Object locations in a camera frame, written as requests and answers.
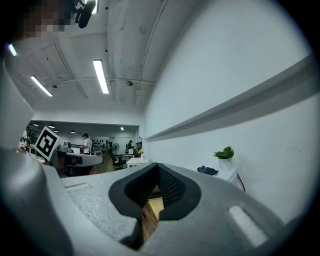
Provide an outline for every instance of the black cable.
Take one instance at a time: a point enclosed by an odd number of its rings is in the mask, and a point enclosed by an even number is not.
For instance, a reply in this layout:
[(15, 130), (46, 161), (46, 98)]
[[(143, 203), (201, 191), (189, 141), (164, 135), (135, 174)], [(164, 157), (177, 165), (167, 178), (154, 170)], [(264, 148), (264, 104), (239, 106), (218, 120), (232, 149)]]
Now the black cable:
[(245, 185), (243, 184), (243, 182), (242, 182), (242, 180), (241, 180), (241, 178), (240, 178), (240, 176), (239, 176), (239, 173), (238, 173), (237, 175), (238, 175), (239, 180), (240, 180), (240, 182), (241, 182), (241, 184), (242, 184), (242, 187), (243, 187), (244, 192), (246, 192)]

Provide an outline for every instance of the office chair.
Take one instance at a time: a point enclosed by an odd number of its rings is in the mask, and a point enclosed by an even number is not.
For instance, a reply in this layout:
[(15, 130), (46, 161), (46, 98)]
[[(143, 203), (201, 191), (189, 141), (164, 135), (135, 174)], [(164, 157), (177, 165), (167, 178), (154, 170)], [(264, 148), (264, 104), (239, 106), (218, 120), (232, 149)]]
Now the office chair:
[(123, 165), (126, 163), (126, 160), (121, 160), (122, 156), (118, 157), (118, 161), (117, 161), (117, 159), (114, 156), (114, 153), (112, 153), (111, 150), (109, 150), (109, 156), (112, 159), (112, 165), (114, 167), (118, 167), (118, 168), (115, 168), (115, 171), (121, 170), (124, 168)]

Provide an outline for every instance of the white shirt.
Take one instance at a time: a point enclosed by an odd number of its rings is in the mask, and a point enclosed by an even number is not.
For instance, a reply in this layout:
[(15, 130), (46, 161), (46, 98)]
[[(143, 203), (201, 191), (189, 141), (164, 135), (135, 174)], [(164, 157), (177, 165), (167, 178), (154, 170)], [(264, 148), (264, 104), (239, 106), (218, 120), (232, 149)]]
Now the white shirt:
[(83, 153), (89, 153), (89, 150), (91, 149), (91, 140), (90, 139), (88, 139), (88, 138), (86, 138), (85, 140), (84, 140), (84, 146), (87, 146), (87, 148), (84, 148), (83, 149)]
[(22, 141), (24, 141), (24, 139), (26, 139), (28, 136), (27, 136), (27, 131), (24, 130), (23, 131), (23, 134), (22, 134)]

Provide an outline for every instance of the ceiling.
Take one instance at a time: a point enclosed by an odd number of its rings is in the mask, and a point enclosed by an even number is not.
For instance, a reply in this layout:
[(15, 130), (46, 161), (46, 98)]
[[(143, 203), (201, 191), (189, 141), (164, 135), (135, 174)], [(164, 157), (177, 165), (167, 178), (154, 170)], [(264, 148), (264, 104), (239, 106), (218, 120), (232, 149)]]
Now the ceiling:
[[(17, 42), (17, 56), (8, 51), (5, 65), (35, 110), (59, 106), (108, 110), (111, 105), (143, 109), (167, 53), (200, 2), (99, 0), (98, 13), (91, 16), (86, 28), (80, 29), (72, 20), (65, 31), (42, 32), (41, 37)], [(97, 59), (102, 60), (109, 94), (102, 94), (96, 78), (93, 60)], [(33, 75), (53, 97), (33, 83)], [(128, 80), (133, 80), (133, 86), (126, 85)]]
[(75, 131), (77, 135), (83, 135), (84, 133), (90, 136), (112, 136), (114, 134), (135, 134), (138, 126), (128, 125), (110, 125), (110, 124), (95, 124), (95, 123), (76, 123), (76, 122), (55, 122), (55, 121), (31, 121), (29, 127), (33, 130), (41, 132), (44, 126), (49, 127), (53, 125), (51, 130), (58, 130), (59, 134), (70, 134), (71, 131)]

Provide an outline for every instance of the ceiling pipe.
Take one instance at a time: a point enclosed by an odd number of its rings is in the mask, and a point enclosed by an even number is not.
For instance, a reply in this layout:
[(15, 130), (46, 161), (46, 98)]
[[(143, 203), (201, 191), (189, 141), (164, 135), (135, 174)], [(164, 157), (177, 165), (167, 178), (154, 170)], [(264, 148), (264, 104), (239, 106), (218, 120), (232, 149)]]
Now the ceiling pipe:
[(159, 21), (159, 19), (160, 19), (160, 16), (161, 16), (162, 12), (164, 11), (164, 8), (165, 8), (165, 6), (166, 6), (166, 4), (167, 4), (167, 1), (168, 1), (168, 0), (165, 0), (165, 1), (163, 2), (163, 4), (162, 4), (161, 10), (160, 10), (160, 12), (159, 12), (159, 14), (158, 14), (158, 17), (156, 18), (156, 20), (155, 20), (155, 22), (154, 22), (154, 24), (153, 24), (153, 28), (152, 28), (152, 30), (151, 30), (151, 33), (150, 33), (150, 36), (149, 36), (149, 40), (148, 40), (148, 43), (147, 43), (146, 48), (145, 48), (145, 51), (144, 51), (143, 61), (142, 61), (142, 65), (141, 65), (141, 69), (140, 69), (140, 75), (139, 75), (139, 79), (138, 79), (138, 86), (137, 86), (137, 89), (136, 89), (136, 95), (135, 95), (134, 105), (136, 105), (136, 103), (137, 103), (139, 85), (140, 85), (140, 83), (141, 83), (142, 72), (143, 72), (143, 70), (144, 70), (145, 60), (146, 60), (146, 56), (147, 56), (147, 54), (148, 54), (149, 46), (150, 46), (151, 40), (152, 40), (152, 38), (153, 38), (153, 36), (154, 36), (154, 32), (155, 32), (155, 29), (156, 29), (156, 27), (157, 27), (157, 24), (158, 24), (158, 21)]
[[(88, 80), (96, 80), (96, 77), (88, 77), (88, 78), (79, 78), (79, 79), (68, 79), (68, 80), (63, 80), (63, 81), (58, 81), (58, 82), (51, 82), (47, 83), (45, 86), (53, 86), (53, 85), (59, 85), (59, 84), (65, 84), (65, 83), (71, 83), (75, 81), (88, 81)], [(135, 83), (138, 83), (138, 80), (135, 79), (130, 79), (130, 78), (120, 78), (120, 77), (106, 77), (105, 79), (109, 80), (119, 80), (119, 81), (132, 81)], [(153, 85), (153, 82), (148, 82), (148, 81), (140, 81), (141, 84), (146, 84), (146, 85)]]

